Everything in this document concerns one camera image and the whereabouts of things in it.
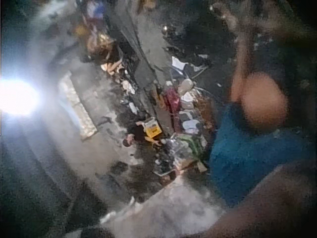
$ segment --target paper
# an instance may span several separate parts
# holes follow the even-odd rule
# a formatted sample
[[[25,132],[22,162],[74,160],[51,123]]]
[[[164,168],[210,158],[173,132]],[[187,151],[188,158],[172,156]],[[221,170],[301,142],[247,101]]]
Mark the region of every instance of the paper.
[[[172,56],[172,66],[173,67],[180,69],[180,70],[183,70],[186,64],[188,64],[188,63],[183,63],[183,62],[179,61],[178,58]]]

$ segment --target hand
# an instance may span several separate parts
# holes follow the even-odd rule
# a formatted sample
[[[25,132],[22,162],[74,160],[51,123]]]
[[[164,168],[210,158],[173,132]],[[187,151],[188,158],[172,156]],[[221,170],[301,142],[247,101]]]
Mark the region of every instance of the hand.
[[[155,140],[153,143],[157,146],[162,146],[158,140]]]

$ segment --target person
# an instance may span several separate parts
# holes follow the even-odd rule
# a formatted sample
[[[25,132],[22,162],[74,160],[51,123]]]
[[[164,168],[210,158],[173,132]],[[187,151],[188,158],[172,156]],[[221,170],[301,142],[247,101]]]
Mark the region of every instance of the person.
[[[134,143],[151,142],[157,146],[160,146],[159,141],[149,138],[144,132],[144,126],[142,121],[136,122],[134,125],[127,129],[127,134],[122,141],[125,147],[130,147]]]
[[[230,102],[210,154],[211,179],[230,207],[276,166],[316,156],[300,130],[285,127],[291,105],[279,74],[252,71],[254,29],[239,31]]]
[[[186,238],[314,236],[316,183],[315,159],[278,166],[209,230]]]

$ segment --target concrete floor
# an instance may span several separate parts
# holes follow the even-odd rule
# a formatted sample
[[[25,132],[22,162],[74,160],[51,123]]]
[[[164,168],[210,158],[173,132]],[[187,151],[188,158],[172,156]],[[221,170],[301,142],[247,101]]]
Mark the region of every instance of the concrete floor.
[[[32,32],[29,44],[29,67],[34,83],[42,92],[41,114],[56,147],[70,168],[80,178],[87,179],[95,195],[110,210],[115,210],[124,206],[130,200],[130,195],[126,191],[120,197],[112,194],[99,178],[109,173],[111,166],[118,161],[137,165],[142,160],[130,156],[135,154],[136,148],[121,146],[125,128],[116,118],[126,113],[126,109],[120,108],[120,95],[116,92],[116,86],[106,79],[101,69],[79,60],[76,39],[67,34],[70,15],[75,8],[72,1],[66,4],[56,7],[56,2],[53,2],[51,8],[46,6],[33,20],[31,26],[37,31]],[[59,15],[51,20],[49,15],[54,12]],[[111,120],[111,123],[98,126],[98,133],[84,142],[68,113],[58,102],[57,84],[68,71],[72,72],[74,87],[92,121],[98,124],[101,117]]]

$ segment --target trash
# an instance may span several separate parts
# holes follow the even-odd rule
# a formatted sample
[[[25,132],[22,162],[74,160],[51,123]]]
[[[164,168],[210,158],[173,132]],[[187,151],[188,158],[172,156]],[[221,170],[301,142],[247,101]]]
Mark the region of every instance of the trash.
[[[179,123],[179,116],[178,112],[180,111],[180,98],[173,87],[173,84],[171,81],[166,82],[166,88],[165,88],[165,104],[168,106],[169,112],[171,114],[172,124],[174,127],[174,130],[176,132],[181,132],[180,123]]]
[[[183,170],[190,166],[195,160],[193,159],[181,159],[178,157],[175,157],[174,160],[174,166],[176,167],[177,170]]]
[[[202,145],[200,144],[199,138],[193,135],[186,135],[186,134],[178,134],[177,138],[182,140],[183,142],[187,142],[189,148],[193,151],[193,154],[196,157],[199,157],[203,151]]]
[[[181,62],[178,58],[172,56],[172,66],[180,70],[184,70],[185,65],[188,63]]]
[[[190,110],[190,109],[195,108],[194,104],[192,102],[186,102],[186,101],[181,100],[180,104],[181,104],[182,109],[185,109],[185,110]]]
[[[162,177],[174,171],[172,163],[166,160],[155,160],[153,173]]]
[[[201,65],[201,66],[194,66],[193,64],[190,64],[190,65],[193,67],[194,72],[198,72],[198,71],[203,70],[203,69],[206,68],[206,66],[204,64]]]
[[[102,2],[89,1],[87,3],[87,16],[89,18],[103,19],[105,7]]]
[[[190,134],[190,135],[198,135],[199,134],[199,130],[197,128],[190,128],[190,129],[185,130],[185,132],[187,134]]]
[[[198,117],[195,110],[183,110],[179,112],[179,118],[181,122],[196,119]]]
[[[153,138],[162,133],[159,123],[155,118],[149,118],[144,121],[144,130],[149,138]]]
[[[178,87],[178,94],[179,96],[183,96],[188,91],[192,90],[194,87],[194,83],[191,79],[185,79]]]
[[[208,170],[201,161],[197,162],[197,167],[198,167],[199,172],[201,172],[201,173],[204,173]]]
[[[195,102],[196,108],[199,110],[205,125],[206,129],[209,131],[215,130],[215,120],[212,113],[211,100],[210,98],[197,96],[197,102]]]
[[[181,100],[192,103],[194,101],[194,97],[189,92],[187,92],[184,94],[184,96],[181,97]]]
[[[196,125],[199,124],[200,122],[198,120],[187,120],[183,122],[183,128],[184,130],[188,129],[197,129]]]
[[[208,142],[206,141],[203,135],[201,135],[200,137],[200,144],[202,145],[203,149],[205,149],[208,145]]]
[[[200,58],[203,58],[203,59],[208,59],[209,56],[208,55],[198,55]]]
[[[134,90],[134,88],[132,87],[131,83],[129,83],[128,80],[124,80],[124,81],[121,83],[121,85],[122,85],[122,88],[123,88],[124,90],[126,90],[128,93],[135,94],[135,90]]]
[[[129,107],[130,107],[133,114],[135,114],[135,115],[138,114],[138,108],[134,105],[134,103],[130,102]]]
[[[259,44],[258,43],[254,43],[253,45],[254,45],[254,50],[256,51],[258,49],[258,47],[259,47]]]

